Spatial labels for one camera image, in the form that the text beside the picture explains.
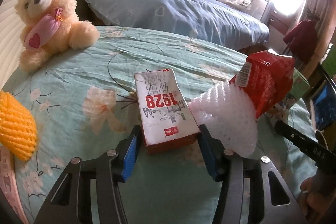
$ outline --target blue duvet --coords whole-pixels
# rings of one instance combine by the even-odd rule
[[[268,40],[269,30],[265,24],[215,0],[86,2],[107,25],[182,34],[234,50]]]

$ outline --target nightstand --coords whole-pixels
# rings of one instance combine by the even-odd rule
[[[76,14],[78,15],[79,20],[85,21],[90,20],[89,18],[89,6],[86,3],[85,0],[76,0],[77,6],[76,6]]]
[[[295,18],[292,15],[285,15],[273,7],[268,24],[273,26],[283,35],[286,35],[288,29],[291,27]]]

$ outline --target red heart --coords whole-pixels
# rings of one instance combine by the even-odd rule
[[[41,39],[37,33],[35,33],[33,37],[29,39],[29,45],[33,48],[39,48],[40,42],[41,42]]]

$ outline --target stuffed animal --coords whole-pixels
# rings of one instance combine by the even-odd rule
[[[20,35],[26,48],[20,55],[20,68],[27,72],[68,48],[93,45],[100,35],[90,22],[78,20],[76,0],[18,0],[15,9],[26,24]]]

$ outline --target yellow foam net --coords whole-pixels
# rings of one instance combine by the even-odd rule
[[[21,160],[29,160],[36,146],[36,123],[9,92],[0,90],[0,143]]]

